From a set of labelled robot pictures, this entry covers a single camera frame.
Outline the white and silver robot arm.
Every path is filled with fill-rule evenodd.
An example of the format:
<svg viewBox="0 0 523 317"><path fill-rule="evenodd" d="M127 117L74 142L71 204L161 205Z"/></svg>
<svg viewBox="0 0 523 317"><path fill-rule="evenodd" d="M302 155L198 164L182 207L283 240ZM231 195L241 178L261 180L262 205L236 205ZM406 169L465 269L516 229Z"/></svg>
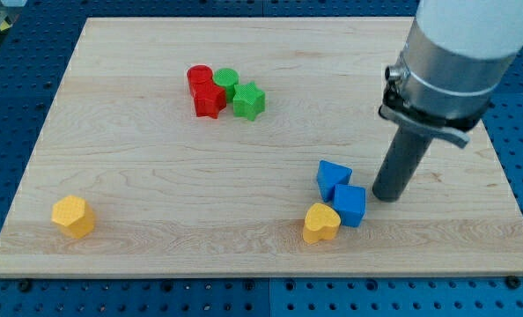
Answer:
<svg viewBox="0 0 523 317"><path fill-rule="evenodd" d="M417 6L379 114L409 143L460 148L523 46L523 0L430 0Z"/></svg>

